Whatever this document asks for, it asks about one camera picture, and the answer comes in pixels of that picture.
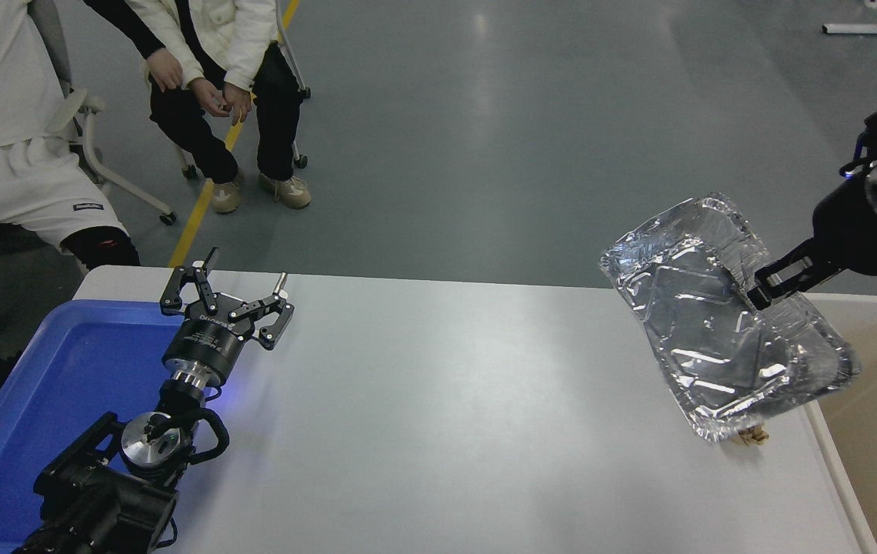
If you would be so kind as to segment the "person's right hand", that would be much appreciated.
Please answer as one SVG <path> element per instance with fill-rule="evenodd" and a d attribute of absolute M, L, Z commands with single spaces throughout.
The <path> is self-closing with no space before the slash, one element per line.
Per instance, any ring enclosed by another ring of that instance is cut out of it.
<path fill-rule="evenodd" d="M 188 90 L 195 95 L 196 101 L 210 115 L 228 117 L 226 98 L 207 78 L 194 78 L 188 84 Z"/>

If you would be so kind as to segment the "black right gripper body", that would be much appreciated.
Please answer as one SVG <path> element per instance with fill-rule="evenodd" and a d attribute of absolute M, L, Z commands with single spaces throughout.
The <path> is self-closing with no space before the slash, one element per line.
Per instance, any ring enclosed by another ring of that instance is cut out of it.
<path fill-rule="evenodd" d="M 812 213 L 819 255 L 836 266 L 877 276 L 877 212 L 866 198 L 864 179 L 848 179 Z"/>

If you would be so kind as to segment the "person's left hand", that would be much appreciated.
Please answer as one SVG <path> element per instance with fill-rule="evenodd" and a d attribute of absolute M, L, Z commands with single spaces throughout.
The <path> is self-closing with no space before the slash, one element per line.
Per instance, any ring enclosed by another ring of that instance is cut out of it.
<path fill-rule="evenodd" d="M 231 117 L 232 124 L 244 123 L 252 110 L 252 93 L 238 85 L 224 83 L 222 95 L 224 110 Z"/>
<path fill-rule="evenodd" d="M 178 90 L 182 87 L 181 63 L 165 47 L 155 50 L 145 63 L 158 90 Z"/>

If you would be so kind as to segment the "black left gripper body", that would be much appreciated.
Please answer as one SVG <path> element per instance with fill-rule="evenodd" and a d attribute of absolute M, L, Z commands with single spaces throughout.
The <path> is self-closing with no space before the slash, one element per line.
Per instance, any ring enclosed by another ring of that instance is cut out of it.
<path fill-rule="evenodd" d="M 186 306 L 185 320 L 162 357 L 166 369 L 187 369 L 197 364 L 209 371 L 208 382 L 228 381 L 255 324 L 251 319 L 230 320 L 230 313 L 241 308 L 244 299 L 217 295 L 214 303 L 218 306 L 214 315 L 207 312 L 207 304 L 201 299 Z"/>

